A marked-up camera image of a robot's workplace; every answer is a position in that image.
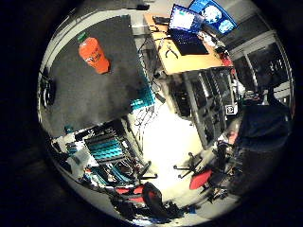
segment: desk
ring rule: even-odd
[[[144,14],[145,21],[147,22],[150,30],[155,30],[155,26],[159,28],[159,30],[167,31],[168,26],[160,26],[156,25],[152,19],[152,16],[163,16],[169,17],[168,15],[160,15],[160,14]],[[164,32],[153,32],[151,34],[154,40],[161,39],[167,37]],[[155,41],[155,46],[158,48],[160,44],[159,41]],[[165,54],[168,50],[168,45],[170,45],[171,49],[178,54],[178,59],[174,57],[172,53],[169,53],[169,57],[166,58]],[[219,55],[214,52],[212,46],[204,43],[208,55],[185,55],[181,56],[177,47],[173,43],[172,40],[164,40],[162,48],[159,50],[159,59],[162,63],[164,71],[167,75],[178,74],[186,71],[198,70],[198,69],[206,69],[210,67],[218,67],[223,66],[223,62],[220,59]]]
[[[85,31],[100,41],[111,71],[100,75],[87,65],[79,56],[77,37],[62,48],[49,72],[57,82],[56,99],[42,112],[44,128],[53,137],[64,135],[65,125],[78,131],[130,113],[137,90],[146,86],[130,16],[98,22]]]

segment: dark jacket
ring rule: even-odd
[[[245,107],[236,147],[265,152],[286,143],[291,133],[290,110],[275,99],[273,90],[267,99],[270,105]]]

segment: window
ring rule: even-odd
[[[248,66],[245,57],[241,57],[237,60],[234,60],[234,65],[237,71],[237,76],[241,84],[245,87],[246,90],[254,91],[255,85],[253,81],[252,72]]]
[[[232,50],[268,30],[269,27],[256,14],[240,23],[236,29],[223,36],[221,40],[228,50]]]
[[[258,86],[266,87],[270,80],[279,84],[288,80],[286,67],[276,43],[268,44],[248,54]]]

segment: computer monitor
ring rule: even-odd
[[[203,16],[199,13],[174,4],[169,21],[169,31],[178,29],[197,34],[201,30],[203,20]]]
[[[204,23],[214,27],[222,35],[229,33],[237,24],[228,13],[213,0],[194,0],[188,7],[204,16]]]

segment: laptop screen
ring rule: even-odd
[[[169,30],[178,29],[191,33],[198,33],[201,30],[204,18],[199,14],[187,8],[173,5]]]

